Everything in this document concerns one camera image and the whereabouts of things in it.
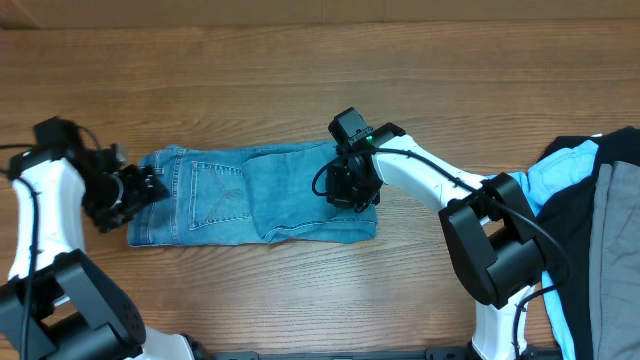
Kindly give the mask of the blue denim jeans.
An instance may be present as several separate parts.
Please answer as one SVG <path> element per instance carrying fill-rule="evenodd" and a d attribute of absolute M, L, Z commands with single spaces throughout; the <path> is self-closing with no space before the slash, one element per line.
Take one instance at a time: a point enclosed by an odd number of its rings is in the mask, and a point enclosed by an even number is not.
<path fill-rule="evenodd" d="M 140 161 L 168 198 L 129 223 L 132 247 L 275 244 L 288 239 L 354 243 L 377 232 L 375 209 L 342 209 L 315 195 L 330 142 L 193 150 L 170 145 Z"/>

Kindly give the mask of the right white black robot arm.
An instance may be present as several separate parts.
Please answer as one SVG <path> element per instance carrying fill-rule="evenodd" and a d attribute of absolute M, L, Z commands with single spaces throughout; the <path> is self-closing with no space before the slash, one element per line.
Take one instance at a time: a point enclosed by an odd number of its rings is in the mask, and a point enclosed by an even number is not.
<path fill-rule="evenodd" d="M 361 213 L 397 187 L 437 212 L 458 280 L 476 302 L 469 359 L 530 359 L 525 312 L 552 259 L 519 184 L 458 169 L 423 149 L 402 128 L 369 126 L 353 108 L 328 126 L 336 159 L 320 169 L 322 196 Z"/>

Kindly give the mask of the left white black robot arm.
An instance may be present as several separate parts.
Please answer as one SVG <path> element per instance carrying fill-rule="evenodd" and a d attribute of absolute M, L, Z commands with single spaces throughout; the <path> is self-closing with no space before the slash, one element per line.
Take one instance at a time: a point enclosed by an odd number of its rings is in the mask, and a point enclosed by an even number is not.
<path fill-rule="evenodd" d="M 206 359 L 201 344 L 144 321 L 133 301 L 86 254 L 82 217 L 106 233 L 168 198 L 152 167 L 121 148 L 85 147 L 84 127 L 58 117 L 3 174 L 19 203 L 18 241 L 1 287 L 1 333 L 28 360 Z"/>

